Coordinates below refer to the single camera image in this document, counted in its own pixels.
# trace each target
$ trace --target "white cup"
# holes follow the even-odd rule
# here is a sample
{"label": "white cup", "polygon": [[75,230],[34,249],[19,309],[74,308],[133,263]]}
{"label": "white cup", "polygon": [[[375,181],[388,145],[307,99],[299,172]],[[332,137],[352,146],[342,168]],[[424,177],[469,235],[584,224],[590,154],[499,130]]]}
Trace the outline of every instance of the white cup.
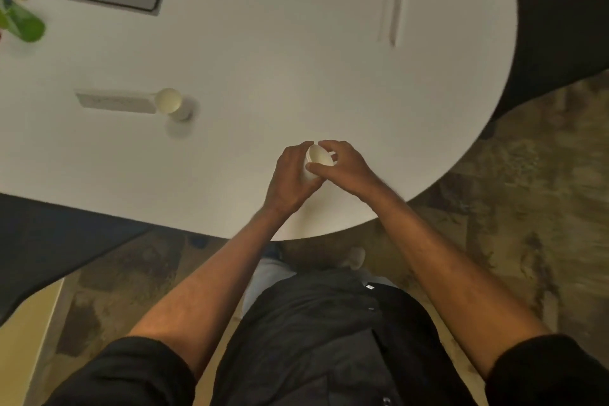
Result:
{"label": "white cup", "polygon": [[174,121],[185,121],[193,114],[193,109],[181,93],[174,88],[164,88],[154,97],[156,108]]}
{"label": "white cup", "polygon": [[309,172],[306,169],[306,165],[309,162],[316,162],[317,164],[323,165],[334,165],[334,161],[332,160],[332,156],[329,152],[319,145],[311,145],[306,152],[306,157],[304,158],[303,176],[305,180],[314,180],[319,176]]}

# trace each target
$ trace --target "black jacket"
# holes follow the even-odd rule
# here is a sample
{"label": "black jacket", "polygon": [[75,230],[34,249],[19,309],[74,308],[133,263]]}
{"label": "black jacket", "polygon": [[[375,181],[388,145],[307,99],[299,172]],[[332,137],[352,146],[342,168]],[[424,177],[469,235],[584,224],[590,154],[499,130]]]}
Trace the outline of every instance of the black jacket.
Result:
{"label": "black jacket", "polygon": [[[474,405],[422,306],[342,270],[299,274],[256,300],[217,370],[212,406]],[[573,340],[526,341],[499,358],[491,406],[609,404],[609,372]],[[194,378],[157,341],[111,343],[49,406],[190,405]]]}

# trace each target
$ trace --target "black sleeve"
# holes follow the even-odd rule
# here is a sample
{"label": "black sleeve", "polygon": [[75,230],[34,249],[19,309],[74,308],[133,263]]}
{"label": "black sleeve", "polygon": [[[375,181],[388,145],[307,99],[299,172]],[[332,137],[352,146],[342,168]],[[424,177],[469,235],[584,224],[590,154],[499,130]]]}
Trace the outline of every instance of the black sleeve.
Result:
{"label": "black sleeve", "polygon": [[486,393],[490,406],[608,405],[609,371],[570,337],[544,335],[500,356]]}
{"label": "black sleeve", "polygon": [[46,406],[191,406],[195,379],[165,344],[144,337],[110,343],[50,395]]}

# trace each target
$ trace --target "forearm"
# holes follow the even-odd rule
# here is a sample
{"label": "forearm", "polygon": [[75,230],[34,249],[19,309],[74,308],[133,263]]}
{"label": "forearm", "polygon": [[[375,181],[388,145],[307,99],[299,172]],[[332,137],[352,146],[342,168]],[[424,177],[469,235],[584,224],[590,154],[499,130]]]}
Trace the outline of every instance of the forearm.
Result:
{"label": "forearm", "polygon": [[483,377],[506,350],[549,333],[499,279],[435,232],[389,188],[377,187],[369,204]]}
{"label": "forearm", "polygon": [[260,210],[235,237],[148,311],[129,335],[159,340],[198,379],[285,215]]}

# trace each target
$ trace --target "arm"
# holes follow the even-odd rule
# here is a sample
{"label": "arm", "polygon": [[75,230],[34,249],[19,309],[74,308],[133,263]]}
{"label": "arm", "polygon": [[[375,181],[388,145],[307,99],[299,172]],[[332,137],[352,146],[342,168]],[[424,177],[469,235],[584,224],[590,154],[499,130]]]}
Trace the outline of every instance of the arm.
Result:
{"label": "arm", "polygon": [[518,343],[547,327],[491,273],[435,232],[368,167],[346,141],[321,141],[337,164],[307,169],[366,202],[481,376]]}
{"label": "arm", "polygon": [[262,209],[235,237],[148,311],[129,335],[163,342],[198,380],[260,260],[263,246],[317,191],[323,179],[303,182],[306,141],[286,148]]}

